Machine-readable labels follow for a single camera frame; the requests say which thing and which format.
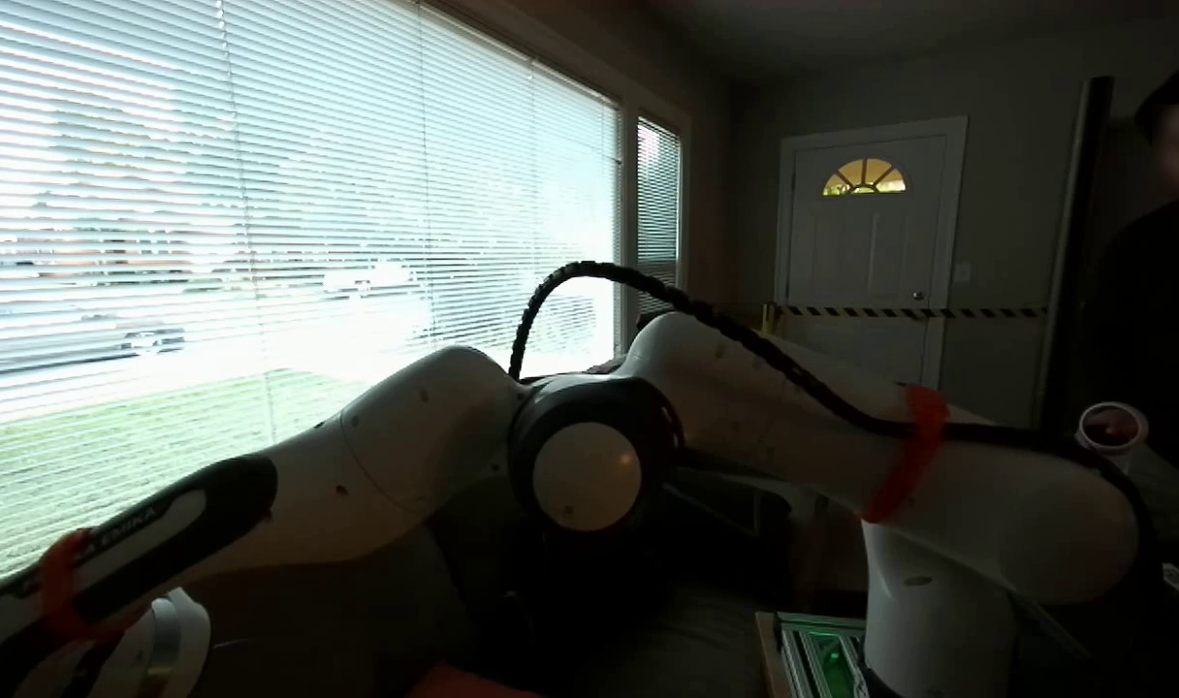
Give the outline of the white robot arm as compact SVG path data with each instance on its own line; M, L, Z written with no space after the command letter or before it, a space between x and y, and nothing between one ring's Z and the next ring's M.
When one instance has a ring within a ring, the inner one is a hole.
M1137 504L1080 459L806 346L663 314L609 372L523 383L477 348L431 353L62 538L0 580L0 690L166 589L382 549L487 473L567 538L618 536L681 459L861 517L864 668L899 693L990 685L1008 649L996 596L1079 606L1141 562Z

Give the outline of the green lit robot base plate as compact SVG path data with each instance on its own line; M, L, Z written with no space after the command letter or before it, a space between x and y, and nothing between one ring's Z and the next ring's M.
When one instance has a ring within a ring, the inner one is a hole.
M868 698L861 622L779 613L774 641L792 698Z

